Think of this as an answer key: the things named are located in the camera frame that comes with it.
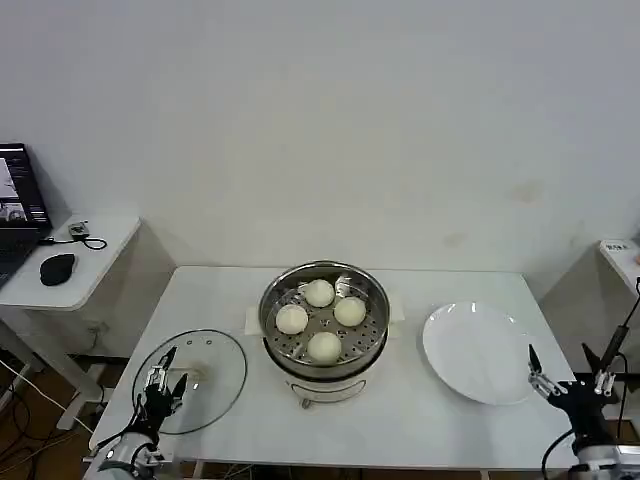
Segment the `table leg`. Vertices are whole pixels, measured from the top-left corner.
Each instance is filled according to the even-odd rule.
[[[44,368],[42,362],[32,353],[32,351],[20,340],[5,323],[0,319],[0,345],[9,350],[14,357],[20,360],[24,365],[30,365],[32,370],[41,372]]]
[[[46,363],[62,375],[71,385],[89,398],[99,400],[100,386],[76,362],[71,360],[60,347],[56,332],[44,322],[31,317],[25,310],[15,308],[0,309],[0,318],[9,326],[32,351],[40,355]]]

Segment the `electric steamer pot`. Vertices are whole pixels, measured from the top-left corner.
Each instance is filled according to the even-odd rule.
[[[336,298],[327,307],[312,307],[302,294],[301,287],[316,279],[326,280],[335,288]],[[339,324],[333,316],[336,303],[348,296],[360,298],[367,308],[365,319],[352,328]],[[288,304],[300,305],[309,315],[307,328],[298,335],[285,335],[276,328],[276,314]],[[335,382],[349,387],[349,381],[361,378],[380,357],[387,342],[389,299],[375,278],[352,265],[316,261],[287,270],[267,287],[258,310],[267,353],[280,369],[294,377],[294,382],[302,381],[298,382],[303,385],[302,389],[305,383],[307,388],[309,384],[324,386],[325,391]],[[315,362],[307,354],[307,344],[318,332],[335,333],[342,342],[340,357],[331,365]],[[366,381],[360,382],[364,388]],[[287,383],[296,391],[291,382]]]

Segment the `cable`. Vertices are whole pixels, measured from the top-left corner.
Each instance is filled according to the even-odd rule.
[[[556,448],[562,440],[567,438],[572,433],[573,433],[573,428],[564,432],[562,435],[556,438],[553,441],[553,443],[549,445],[549,448],[547,448],[547,451],[544,452],[544,455],[542,456],[542,466],[540,467],[540,471],[542,472],[542,478],[544,478],[544,480],[549,480],[549,477],[547,476],[547,460],[549,459],[549,455],[551,455],[551,452],[553,452],[553,449]]]
[[[232,473],[231,475],[225,475],[223,480],[227,480],[227,479],[229,479],[229,478],[233,478],[233,477],[235,477],[236,475],[240,475],[241,473],[244,473],[244,472],[246,472],[247,470],[250,470],[250,469],[252,469],[252,468],[253,468],[253,465],[249,465],[249,466],[247,466],[247,467],[241,468],[240,470],[238,470],[237,472]]]
[[[138,398],[136,399],[136,404],[133,407],[133,414],[131,415],[131,418],[129,419],[129,423],[127,424],[127,426],[124,427],[122,430],[120,430],[118,433],[115,433],[115,434],[111,435],[110,437],[105,438],[101,442],[98,442],[98,444],[95,447],[96,453],[99,452],[100,450],[102,450],[106,445],[111,443],[113,440],[118,438],[120,435],[122,435],[122,432],[124,432],[127,428],[129,428],[131,425],[133,425],[133,422],[135,421],[136,416],[138,415],[138,409],[140,408],[141,399],[142,399],[142,394],[139,393],[138,394]]]
[[[40,395],[42,395],[44,398],[46,398],[47,400],[49,400],[51,403],[53,403],[54,405],[56,405],[58,408],[60,408],[63,412],[66,413],[67,409],[65,407],[63,407],[62,405],[60,405],[58,402],[56,402],[53,398],[51,398],[50,396],[48,396],[46,393],[44,393],[42,390],[40,390],[33,382],[31,382],[28,378],[20,375],[20,373],[16,372],[13,368],[11,368],[9,365],[7,365],[6,363],[4,363],[3,360],[0,360],[0,363],[2,365],[4,365],[7,369],[9,369],[11,372],[13,372],[14,375],[17,375],[18,377],[22,378],[25,382],[27,382],[29,385],[31,385],[33,388],[35,388],[36,392],[38,392]],[[80,420],[78,417],[74,416],[73,418],[76,419],[76,421],[82,425],[84,427],[84,429],[93,434],[93,430],[91,430],[89,427],[87,427],[84,422],[82,420]]]
[[[627,356],[618,352],[618,356],[624,360],[624,373],[629,373],[629,362],[627,361]],[[624,382],[624,388],[622,390],[622,401],[620,402],[620,414],[618,415],[618,429],[616,437],[620,440],[620,433],[622,432],[622,414],[624,413],[624,402],[627,400],[627,382]]]
[[[103,238],[78,238],[78,239],[73,239],[73,240],[54,240],[53,238],[49,237],[49,238],[43,238],[41,240],[38,240],[38,245],[65,245],[68,243],[78,243],[81,242],[85,247],[87,247],[89,250],[103,250],[105,248],[107,248],[107,241],[104,240]]]
[[[636,299],[636,303],[633,304],[633,308],[629,312],[627,319],[622,324],[623,327],[627,326],[627,324],[629,323],[629,320],[631,320],[631,317],[633,317],[633,314],[636,312],[636,309],[638,308],[638,304],[640,304],[640,277],[636,279],[636,293],[638,294],[638,298]]]
[[[3,475],[7,472],[10,472],[11,470],[16,469],[17,467],[19,467],[20,465],[22,465],[24,462],[26,462],[27,460],[31,459],[32,457],[36,456],[37,454],[39,454],[40,452],[43,452],[51,447],[55,447],[56,445],[60,445],[61,443],[67,442],[69,440],[71,440],[74,437],[77,437],[78,435],[80,435],[78,432],[75,433],[71,433],[68,434],[67,436],[65,436],[64,438],[61,438],[60,440],[50,443],[49,445],[46,445],[42,448],[39,448],[38,450],[36,450],[35,452],[33,452],[31,455],[29,455],[28,457],[24,457],[22,460],[20,460],[17,463],[14,463],[13,465],[11,465],[8,468],[5,468],[4,470],[0,470],[0,475]]]
[[[151,442],[143,443],[133,451],[133,455],[131,455],[131,471],[134,471],[136,468],[136,458],[138,458],[138,454],[142,451],[143,448],[149,447],[155,448],[155,445]]]

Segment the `white desk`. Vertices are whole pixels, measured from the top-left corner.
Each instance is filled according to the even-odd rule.
[[[547,373],[572,379],[571,370],[523,278],[509,273],[375,271],[396,293],[406,321],[389,340],[376,374],[360,396],[333,405],[299,407],[260,339],[243,334],[245,310],[283,269],[181,267],[174,273],[111,401],[91,438],[118,432],[133,408],[133,378],[165,339],[196,328],[235,336],[247,354],[248,376],[234,407],[215,424],[160,447],[174,459],[222,462],[457,469],[539,469],[549,444],[569,422],[532,392],[523,403],[491,407],[449,389],[419,351],[424,321],[437,306],[463,299],[490,303],[533,336]],[[575,458],[563,443],[550,467]]]
[[[83,394],[70,406],[70,412],[86,401],[101,398],[102,391],[92,378],[100,371],[93,369],[91,376],[86,374],[58,345],[55,330],[28,312],[72,311],[82,307],[140,225],[140,219],[133,215],[73,215],[52,236],[56,240],[69,240],[67,225],[84,220],[88,221],[91,237],[107,241],[106,248],[89,250],[82,243],[38,247],[0,288],[0,318],[32,351]],[[40,282],[40,265],[61,253],[76,255],[74,272],[66,283],[47,287]],[[70,423],[65,418],[59,426],[70,426]]]

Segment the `white wall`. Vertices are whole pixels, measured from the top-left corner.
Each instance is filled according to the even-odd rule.
[[[178,264],[523,271],[640,212],[640,3],[2,0],[0,138]]]

